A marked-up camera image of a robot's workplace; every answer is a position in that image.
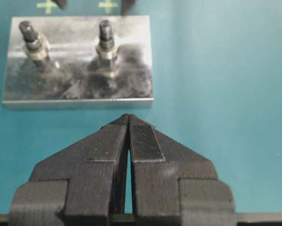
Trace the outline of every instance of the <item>yellow cross marker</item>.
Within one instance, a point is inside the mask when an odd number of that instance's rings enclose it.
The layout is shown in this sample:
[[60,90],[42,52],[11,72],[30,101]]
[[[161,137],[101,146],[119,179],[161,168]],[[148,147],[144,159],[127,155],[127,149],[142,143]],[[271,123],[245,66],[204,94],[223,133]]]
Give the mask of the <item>yellow cross marker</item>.
[[105,8],[106,14],[112,12],[112,8],[117,8],[118,3],[112,2],[111,0],[105,0],[105,2],[99,2],[99,8]]
[[51,9],[57,7],[57,5],[54,2],[51,2],[51,0],[47,0],[47,2],[37,3],[37,8],[46,8],[45,14],[50,14]]

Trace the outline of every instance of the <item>metal block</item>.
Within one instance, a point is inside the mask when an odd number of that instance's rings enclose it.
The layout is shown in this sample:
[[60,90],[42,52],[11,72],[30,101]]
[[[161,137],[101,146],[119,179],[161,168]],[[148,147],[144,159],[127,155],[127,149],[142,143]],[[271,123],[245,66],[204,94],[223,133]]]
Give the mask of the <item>metal block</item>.
[[[18,28],[30,21],[50,43],[48,70],[23,51]],[[99,23],[109,20],[118,45],[112,71],[102,69]],[[14,17],[3,104],[12,109],[150,107],[153,101],[149,16]]]

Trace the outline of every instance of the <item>threaded bolt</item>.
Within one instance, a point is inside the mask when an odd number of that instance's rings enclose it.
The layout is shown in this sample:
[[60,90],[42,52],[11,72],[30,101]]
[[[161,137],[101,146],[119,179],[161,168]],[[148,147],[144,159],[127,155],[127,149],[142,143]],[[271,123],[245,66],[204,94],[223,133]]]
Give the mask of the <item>threaded bolt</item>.
[[29,21],[23,21],[19,24],[19,29],[26,42],[34,42],[38,38],[37,32],[33,29]]
[[113,30],[108,20],[103,20],[99,24],[100,40],[111,41],[113,39]]

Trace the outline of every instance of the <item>blue table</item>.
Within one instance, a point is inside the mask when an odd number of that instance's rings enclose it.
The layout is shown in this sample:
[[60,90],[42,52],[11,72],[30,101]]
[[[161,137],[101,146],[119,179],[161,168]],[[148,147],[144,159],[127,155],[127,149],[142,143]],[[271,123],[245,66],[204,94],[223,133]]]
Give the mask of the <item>blue table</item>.
[[12,16],[120,13],[100,8],[104,0],[69,1],[61,11],[36,7],[46,0],[0,0],[0,213],[37,162],[124,113],[212,160],[237,211],[282,211],[282,0],[139,0],[130,14],[151,16],[151,109],[8,110]]

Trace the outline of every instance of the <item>teal surface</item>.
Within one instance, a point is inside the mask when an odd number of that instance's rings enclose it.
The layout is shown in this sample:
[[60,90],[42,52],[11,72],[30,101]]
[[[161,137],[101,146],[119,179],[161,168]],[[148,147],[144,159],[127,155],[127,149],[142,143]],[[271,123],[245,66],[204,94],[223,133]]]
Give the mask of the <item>teal surface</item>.
[[[10,21],[44,16],[42,1],[0,0],[0,213],[37,162],[124,113],[211,159],[237,211],[282,211],[282,0],[139,0],[130,14],[151,16],[151,109],[11,111]],[[105,15],[98,2],[69,0],[50,16]]]

